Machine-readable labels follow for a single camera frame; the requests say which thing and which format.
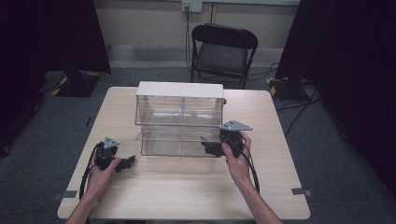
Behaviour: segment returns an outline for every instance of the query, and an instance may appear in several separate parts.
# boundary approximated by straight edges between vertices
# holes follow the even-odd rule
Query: person's right hand
[[[250,148],[251,144],[251,139],[248,137],[247,134],[240,132],[242,135],[242,138],[244,139],[245,142],[245,147],[243,150],[243,153],[249,158],[250,154],[247,149]],[[235,185],[240,188],[244,184],[251,184],[250,181],[250,174],[249,174],[249,166],[248,162],[245,159],[244,156],[240,155],[238,158],[236,158],[233,155],[233,151],[231,150],[231,147],[227,143],[222,143],[221,147],[224,151],[224,154],[226,156],[226,161],[228,168],[230,170],[230,175],[233,178],[233,182]]]

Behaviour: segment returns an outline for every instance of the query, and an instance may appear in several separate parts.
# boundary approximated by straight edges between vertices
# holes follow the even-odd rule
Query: person's right arm
[[[245,141],[245,146],[250,148],[251,140],[242,133],[242,138]],[[230,170],[233,182],[239,188],[244,197],[251,214],[254,216],[256,223],[282,223],[279,217],[274,213],[271,207],[264,201],[262,196],[254,188],[250,180],[249,166],[247,160],[243,156],[235,158],[233,151],[227,143],[222,143],[221,147],[227,158],[227,165]],[[249,157],[248,149],[244,147],[243,152]]]

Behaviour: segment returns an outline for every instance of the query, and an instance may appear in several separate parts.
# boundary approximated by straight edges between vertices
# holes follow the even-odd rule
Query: wooden table
[[[141,156],[134,140],[134,87],[113,87],[93,124],[67,190],[79,190],[93,147],[106,136],[120,142],[117,156],[136,155],[132,169],[112,176],[91,218],[217,220],[253,219],[230,177],[225,157],[182,158]],[[261,195],[281,219],[307,219],[310,211],[271,96],[267,91],[225,90],[223,120],[235,119],[253,127],[251,153],[260,180]],[[78,203],[64,198],[58,210],[68,218]]]

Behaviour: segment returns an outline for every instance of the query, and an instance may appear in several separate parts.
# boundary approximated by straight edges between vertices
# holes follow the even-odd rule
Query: white top panel
[[[224,98],[221,84],[141,81],[136,95]]]

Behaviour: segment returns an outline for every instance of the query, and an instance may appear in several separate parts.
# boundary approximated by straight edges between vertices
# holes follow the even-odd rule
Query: transparent drawer box
[[[135,124],[142,126],[142,155],[211,157],[202,141],[218,142],[222,85],[140,82]]]

